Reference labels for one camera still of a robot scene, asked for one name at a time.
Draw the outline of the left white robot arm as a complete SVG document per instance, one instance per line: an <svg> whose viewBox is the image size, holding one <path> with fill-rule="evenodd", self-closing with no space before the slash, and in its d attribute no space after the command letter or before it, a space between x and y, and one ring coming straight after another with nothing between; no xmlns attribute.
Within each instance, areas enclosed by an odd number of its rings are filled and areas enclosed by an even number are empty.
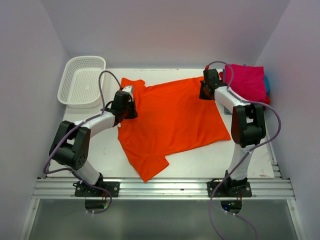
<svg viewBox="0 0 320 240"><path fill-rule="evenodd" d="M80 122L60 123L49 151L49 160L55 160L70 171L77 179L77 197L110 197L102 173L89 162L90 140L106 129L113 128L123 120L138 117L133 95L134 87L118 90L113 100L101 113Z"/></svg>

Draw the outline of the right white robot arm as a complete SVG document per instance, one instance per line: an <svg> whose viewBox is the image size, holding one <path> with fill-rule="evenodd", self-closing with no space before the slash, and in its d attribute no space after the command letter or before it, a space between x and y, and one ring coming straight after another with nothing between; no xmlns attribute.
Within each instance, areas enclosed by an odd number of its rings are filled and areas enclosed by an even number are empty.
<svg viewBox="0 0 320 240"><path fill-rule="evenodd" d="M212 179L207 182L210 197L251 197L248 182L248 168L252 158L252 148L259 145L266 136L264 107L247 102L220 80L216 69L208 66L203 71L199 98L214 100L227 108L231 115L231 137L235 143L229 168L222 181Z"/></svg>

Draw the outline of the orange t shirt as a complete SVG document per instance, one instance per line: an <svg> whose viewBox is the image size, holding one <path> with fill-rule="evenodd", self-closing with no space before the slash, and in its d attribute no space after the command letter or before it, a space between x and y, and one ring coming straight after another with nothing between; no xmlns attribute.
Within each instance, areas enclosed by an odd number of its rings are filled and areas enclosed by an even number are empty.
<svg viewBox="0 0 320 240"><path fill-rule="evenodd" d="M168 155L231 139L215 101L199 98L202 80L146 86L142 79L122 78L123 87L134 87L137 118L120 124L118 140L144 182L169 166Z"/></svg>

